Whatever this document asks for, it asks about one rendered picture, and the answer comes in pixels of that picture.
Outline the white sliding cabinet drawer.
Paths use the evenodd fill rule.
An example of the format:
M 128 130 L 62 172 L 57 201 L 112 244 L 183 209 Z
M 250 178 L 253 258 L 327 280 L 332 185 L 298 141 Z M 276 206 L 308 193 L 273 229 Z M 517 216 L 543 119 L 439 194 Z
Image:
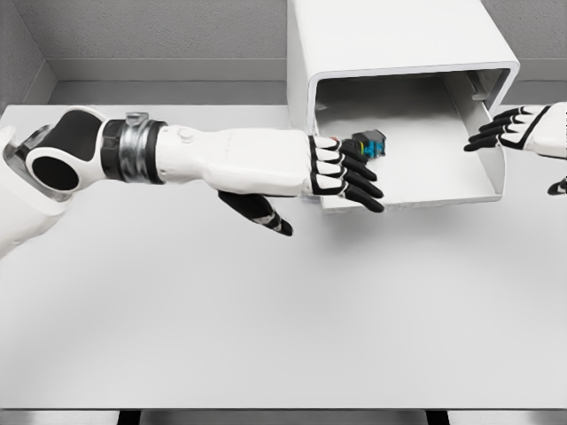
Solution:
M 500 200 L 503 150 L 464 149 L 490 119 L 465 72 L 333 79 L 315 95 L 319 135 L 384 134 L 385 154 L 368 167 L 388 209 Z

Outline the white tabletop storage cabinet shell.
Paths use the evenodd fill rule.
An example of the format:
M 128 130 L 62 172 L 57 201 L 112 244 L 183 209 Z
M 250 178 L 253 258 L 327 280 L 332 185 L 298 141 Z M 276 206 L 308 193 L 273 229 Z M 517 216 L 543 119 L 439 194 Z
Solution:
M 311 135 L 322 81 L 465 72 L 492 119 L 520 70 L 481 0 L 287 0 L 286 65 L 291 124 Z

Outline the right robot hand striped fingers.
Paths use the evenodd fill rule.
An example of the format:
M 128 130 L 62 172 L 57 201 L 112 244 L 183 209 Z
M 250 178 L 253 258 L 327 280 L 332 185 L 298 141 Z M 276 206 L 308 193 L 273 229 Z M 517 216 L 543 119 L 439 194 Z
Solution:
M 467 152 L 502 146 L 567 161 L 567 101 L 524 104 L 493 116 L 468 139 Z

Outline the left robot hand striped fingers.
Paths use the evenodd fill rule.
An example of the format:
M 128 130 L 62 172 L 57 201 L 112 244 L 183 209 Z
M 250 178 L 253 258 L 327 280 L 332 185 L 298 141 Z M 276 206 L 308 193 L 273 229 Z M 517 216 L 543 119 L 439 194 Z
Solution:
M 204 180 L 219 199 L 249 221 L 283 236 L 291 224 L 269 197 L 343 197 L 381 213 L 377 175 L 351 139 L 307 135 L 298 130 L 229 132 L 206 160 Z

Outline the black load switch coloured terminals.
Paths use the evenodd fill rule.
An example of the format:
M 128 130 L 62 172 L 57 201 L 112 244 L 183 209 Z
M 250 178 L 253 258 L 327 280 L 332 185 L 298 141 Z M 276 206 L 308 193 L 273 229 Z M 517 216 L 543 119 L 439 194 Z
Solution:
M 356 149 L 368 159 L 380 158 L 385 155 L 385 135 L 377 129 L 352 134 Z

